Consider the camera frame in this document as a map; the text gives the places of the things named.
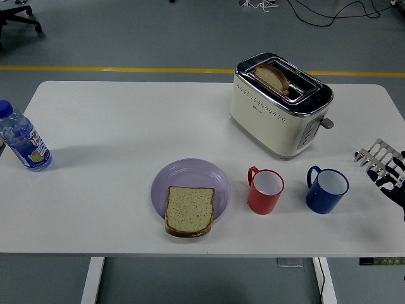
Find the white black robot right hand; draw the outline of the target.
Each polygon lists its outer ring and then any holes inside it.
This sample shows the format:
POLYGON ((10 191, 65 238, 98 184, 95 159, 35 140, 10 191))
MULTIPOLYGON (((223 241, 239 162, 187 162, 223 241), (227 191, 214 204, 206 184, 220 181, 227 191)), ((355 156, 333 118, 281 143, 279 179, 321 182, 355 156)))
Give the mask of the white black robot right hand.
MULTIPOLYGON (((370 159, 376 161, 372 166, 382 165, 380 160, 377 160, 373 155, 369 155, 370 159)), ((392 161, 396 168, 400 168, 404 173, 404 151, 401 151, 401 157, 392 157, 392 161)), ((379 187, 380 191, 386 195, 390 200, 402 207, 404 210, 404 174, 400 174, 395 168, 388 165, 385 166, 385 175, 378 175, 378 173, 371 169, 366 171, 369 178, 379 187)))

